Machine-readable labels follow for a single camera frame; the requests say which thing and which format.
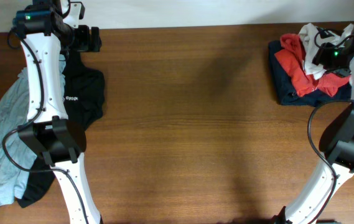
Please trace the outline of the white t-shirt black print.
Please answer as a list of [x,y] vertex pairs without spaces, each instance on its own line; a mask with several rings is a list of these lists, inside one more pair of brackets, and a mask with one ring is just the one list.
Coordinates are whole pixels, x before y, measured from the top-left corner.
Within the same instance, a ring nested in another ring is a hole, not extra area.
[[323,28],[308,23],[302,27],[299,32],[299,37],[305,50],[305,59],[303,60],[303,71],[306,75],[313,75],[315,80],[320,79],[326,72],[323,66],[313,64],[312,61],[318,52],[319,48],[315,45],[324,43],[331,43],[333,45],[339,44],[344,38],[352,33],[354,28],[353,24],[349,24],[344,28],[342,34],[337,34],[337,31],[325,31],[321,32],[317,37],[315,35],[322,31]]

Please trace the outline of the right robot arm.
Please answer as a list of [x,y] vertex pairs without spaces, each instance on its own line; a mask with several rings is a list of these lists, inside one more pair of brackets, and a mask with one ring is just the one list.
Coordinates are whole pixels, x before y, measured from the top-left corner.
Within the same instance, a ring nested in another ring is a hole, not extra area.
[[272,223],[316,223],[335,192],[354,175],[354,27],[339,44],[321,44],[314,63],[349,77],[352,95],[348,107],[325,129],[314,147],[319,156],[314,173],[300,195],[283,207]]

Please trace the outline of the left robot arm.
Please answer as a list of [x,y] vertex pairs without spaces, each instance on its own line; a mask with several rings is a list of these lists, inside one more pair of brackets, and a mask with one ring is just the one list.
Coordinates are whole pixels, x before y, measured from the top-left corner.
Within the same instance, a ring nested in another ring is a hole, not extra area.
[[45,162],[43,173],[56,176],[70,223],[102,223],[85,173],[85,131],[69,120],[60,83],[62,52],[100,50],[99,29],[79,23],[84,14],[80,1],[33,1],[17,11],[11,31],[26,58],[29,107],[27,122],[10,134]]

